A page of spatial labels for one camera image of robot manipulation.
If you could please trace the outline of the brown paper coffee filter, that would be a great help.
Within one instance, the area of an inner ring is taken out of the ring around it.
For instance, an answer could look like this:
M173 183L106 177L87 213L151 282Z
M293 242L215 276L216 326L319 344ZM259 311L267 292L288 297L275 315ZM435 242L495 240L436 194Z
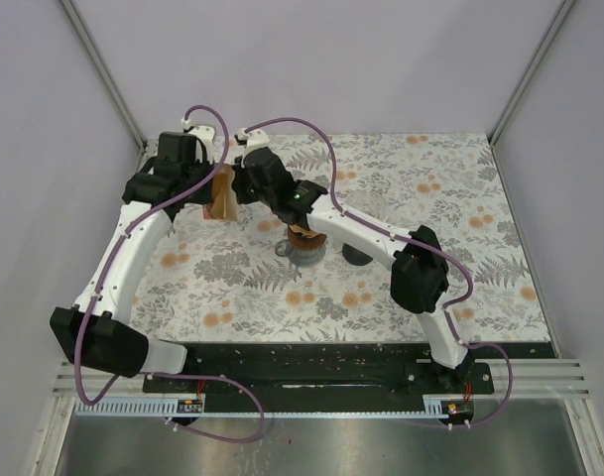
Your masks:
M312 231L312 230L307 230L307 229L302 228L302 227L300 227L300 226L298 226L298 225L290 225L290 226L289 226L289 229L290 229L290 230L291 230L293 233L296 233L296 234L298 234L298 235L300 235L300 236L304 236L304 237L306 237L306 238L308 238L308 239L314 238L315 236L317 236L317 235L318 235L318 233L317 233L317 232L314 232L314 231Z

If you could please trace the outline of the coffee paper filter box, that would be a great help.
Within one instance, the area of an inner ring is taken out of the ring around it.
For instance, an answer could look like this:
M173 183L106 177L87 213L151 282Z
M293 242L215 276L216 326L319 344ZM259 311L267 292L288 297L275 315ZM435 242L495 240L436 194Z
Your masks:
M235 173L230 165L224 165L212 180L211 203L203 206L203 218L209 220L237 221L239 205L232 188Z

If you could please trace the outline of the dark mug red rim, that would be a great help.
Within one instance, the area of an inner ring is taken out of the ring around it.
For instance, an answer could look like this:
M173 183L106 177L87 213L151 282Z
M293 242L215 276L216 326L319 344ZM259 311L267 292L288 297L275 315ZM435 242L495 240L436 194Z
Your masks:
M370 264L373 258L366 253L344 243L342 245L342 256L351 265L362 267Z

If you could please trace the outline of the wooden dripper ring holder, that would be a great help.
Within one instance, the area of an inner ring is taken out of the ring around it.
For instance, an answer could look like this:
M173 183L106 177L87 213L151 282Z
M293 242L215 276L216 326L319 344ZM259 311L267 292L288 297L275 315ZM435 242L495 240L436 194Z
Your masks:
M315 234L306 236L302 233L295 232L293 229L288 230L288 240L291 245L298 250L314 251L321 248L326 241L325 234Z

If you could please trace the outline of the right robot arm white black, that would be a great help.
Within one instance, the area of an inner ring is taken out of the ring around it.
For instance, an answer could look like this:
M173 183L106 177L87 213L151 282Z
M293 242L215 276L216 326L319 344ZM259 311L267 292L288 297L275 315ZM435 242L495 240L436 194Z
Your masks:
M424 331L437 384L455 393L470 382L474 358L438 305L449 287L449 260L430 228L422 226L404 236L365 213L339 209L325 187L293 178L268 147L235 158L232 169L237 201L267 205L289 226L293 246L302 249L325 235L385 267L392 300L414 314Z

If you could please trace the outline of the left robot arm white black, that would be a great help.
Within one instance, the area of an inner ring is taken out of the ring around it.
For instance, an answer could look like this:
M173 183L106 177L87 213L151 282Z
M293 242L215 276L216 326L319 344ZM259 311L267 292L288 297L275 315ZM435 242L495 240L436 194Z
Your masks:
M70 308L58 307L50 327L69 363L134 377L165 373L175 390L199 379L185 346L158 340L130 327L134 296L152 254L188 203L206 204L212 185L210 126L164 132L158 151L127 181L117 227L90 283Z

